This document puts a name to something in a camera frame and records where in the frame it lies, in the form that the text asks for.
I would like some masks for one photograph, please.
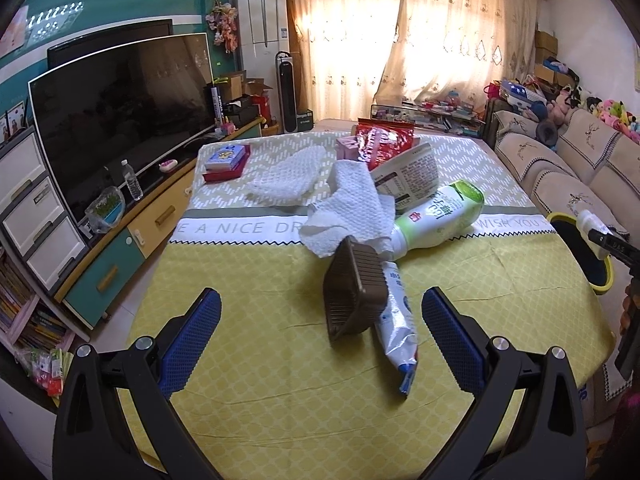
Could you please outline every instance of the metal screw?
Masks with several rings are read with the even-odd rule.
[[[78,357],[87,357],[91,353],[91,347],[89,345],[82,345],[78,350],[76,350],[76,355]]]
[[[506,350],[509,348],[509,342],[503,337],[494,338],[493,343],[498,350]]]
[[[154,340],[151,339],[149,336],[142,336],[139,337],[136,340],[136,348],[138,350],[147,350],[148,348],[151,348],[151,345],[154,343]]]
[[[556,359],[564,359],[566,357],[564,350],[562,350],[559,346],[554,346],[551,349],[551,353],[554,355]]]

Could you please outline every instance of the television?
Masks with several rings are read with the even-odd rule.
[[[162,38],[174,33],[174,21],[150,20],[105,28],[65,41],[47,49],[47,67],[52,70],[79,57],[134,41]]]
[[[137,41],[61,65],[29,82],[53,179],[76,221],[109,186],[212,128],[206,33]]]

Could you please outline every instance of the yellow drawer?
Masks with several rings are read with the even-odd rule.
[[[191,198],[193,171],[146,206],[127,226],[145,258],[175,229]]]

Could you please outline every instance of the hand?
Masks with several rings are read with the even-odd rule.
[[[631,296],[629,296],[629,294],[631,294],[631,285],[625,289],[625,293],[626,298],[622,302],[624,312],[620,318],[620,335],[625,335],[626,330],[628,330],[631,325],[631,318],[629,317],[629,307],[631,306]],[[633,300],[636,306],[640,306],[640,296],[634,296]]]

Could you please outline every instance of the floor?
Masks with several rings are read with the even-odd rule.
[[[98,352],[126,347],[134,316],[158,265],[162,248],[143,264],[136,276],[111,304],[109,322],[101,322],[92,333],[92,345]],[[22,396],[0,380],[0,416],[25,454],[49,480],[52,478],[51,454],[56,416]]]

